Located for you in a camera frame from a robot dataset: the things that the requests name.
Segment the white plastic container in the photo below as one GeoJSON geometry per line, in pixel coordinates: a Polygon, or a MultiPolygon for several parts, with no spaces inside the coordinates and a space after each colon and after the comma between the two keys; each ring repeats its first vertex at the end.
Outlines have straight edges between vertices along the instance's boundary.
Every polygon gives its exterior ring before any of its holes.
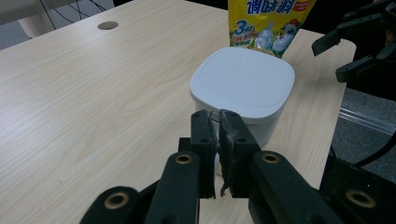
{"type": "Polygon", "coordinates": [[[232,47],[217,50],[198,67],[190,93],[195,110],[213,111],[216,122],[221,109],[238,113],[263,147],[274,132],[293,83],[294,70],[285,61],[232,47]]]}

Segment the yellow package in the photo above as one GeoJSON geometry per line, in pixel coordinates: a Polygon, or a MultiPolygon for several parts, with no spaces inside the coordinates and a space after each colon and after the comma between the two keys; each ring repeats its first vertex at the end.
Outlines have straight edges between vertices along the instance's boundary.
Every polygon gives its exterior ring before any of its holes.
{"type": "Polygon", "coordinates": [[[316,0],[228,0],[230,46],[282,58],[316,0]]]}

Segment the wood grain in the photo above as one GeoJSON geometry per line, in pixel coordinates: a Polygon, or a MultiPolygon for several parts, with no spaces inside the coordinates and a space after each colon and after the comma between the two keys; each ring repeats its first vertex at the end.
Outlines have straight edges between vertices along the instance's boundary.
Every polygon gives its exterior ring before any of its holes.
{"type": "MultiPolygon", "coordinates": [[[[345,87],[333,72],[355,49],[314,58],[319,36],[300,31],[284,56],[296,83],[267,146],[313,187],[345,87]]],[[[79,223],[104,190],[159,179],[190,136],[191,75],[228,44],[224,10],[135,0],[0,51],[0,223],[79,223]]],[[[247,201],[202,200],[200,222],[249,223],[247,201]]]]}

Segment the black cable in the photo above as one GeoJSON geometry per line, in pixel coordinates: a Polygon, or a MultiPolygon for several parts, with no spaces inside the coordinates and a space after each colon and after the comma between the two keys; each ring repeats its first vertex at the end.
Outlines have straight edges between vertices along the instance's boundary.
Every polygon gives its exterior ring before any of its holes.
{"type": "Polygon", "coordinates": [[[53,21],[52,21],[52,19],[50,18],[50,14],[48,13],[46,7],[44,6],[44,3],[43,3],[41,0],[40,0],[40,3],[41,3],[41,6],[43,6],[44,10],[46,11],[47,16],[49,17],[49,21],[50,21],[50,23],[51,23],[52,26],[53,26],[53,29],[56,30],[56,27],[55,27],[55,25],[53,24],[53,21]]]}
{"type": "Polygon", "coordinates": [[[62,18],[64,18],[65,20],[69,21],[70,23],[74,23],[73,21],[68,20],[64,15],[62,15],[58,10],[56,10],[56,8],[53,9],[53,10],[55,10],[56,12],[58,12],[58,14],[59,14],[62,18]]]}
{"type": "Polygon", "coordinates": [[[77,8],[78,8],[79,19],[82,20],[82,18],[81,18],[81,11],[79,10],[78,0],[76,0],[76,4],[77,4],[77,8]]]}
{"type": "Polygon", "coordinates": [[[363,166],[363,165],[367,165],[372,161],[378,160],[379,158],[387,154],[395,146],[396,146],[396,131],[393,134],[393,136],[389,139],[389,141],[381,149],[379,149],[376,153],[367,157],[366,159],[356,162],[355,165],[363,166]]]}
{"type": "MultiPolygon", "coordinates": [[[[73,7],[72,5],[69,4],[69,6],[70,6],[71,8],[73,8],[75,11],[78,11],[78,10],[77,10],[75,7],[73,7]]],[[[82,11],[80,11],[79,13],[81,13],[82,15],[84,15],[84,16],[86,16],[86,17],[90,17],[89,15],[83,13],[82,11]]]]}
{"type": "Polygon", "coordinates": [[[90,0],[90,2],[94,3],[101,11],[106,11],[106,9],[104,7],[102,7],[101,5],[93,2],[93,0],[90,0]]]}

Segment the floor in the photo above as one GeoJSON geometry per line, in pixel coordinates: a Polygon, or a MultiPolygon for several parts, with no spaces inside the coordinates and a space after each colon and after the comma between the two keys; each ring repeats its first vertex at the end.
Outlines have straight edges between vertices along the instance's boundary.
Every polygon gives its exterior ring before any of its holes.
{"type": "MultiPolygon", "coordinates": [[[[56,29],[59,29],[79,21],[80,15],[84,19],[112,7],[114,5],[111,0],[82,0],[78,2],[78,6],[74,3],[70,6],[59,7],[58,12],[51,10],[49,14],[56,29]]],[[[0,25],[0,49],[6,49],[27,40],[29,37],[17,21],[0,25]]],[[[371,155],[388,142],[389,133],[396,129],[396,103],[393,101],[346,89],[342,107],[345,110],[362,113],[364,117],[373,117],[374,120],[379,120],[381,124],[389,127],[388,132],[379,131],[340,116],[335,128],[332,147],[336,156],[344,161],[354,163],[371,155]]],[[[396,184],[395,161],[396,148],[393,148],[383,158],[363,168],[396,184]]]]}

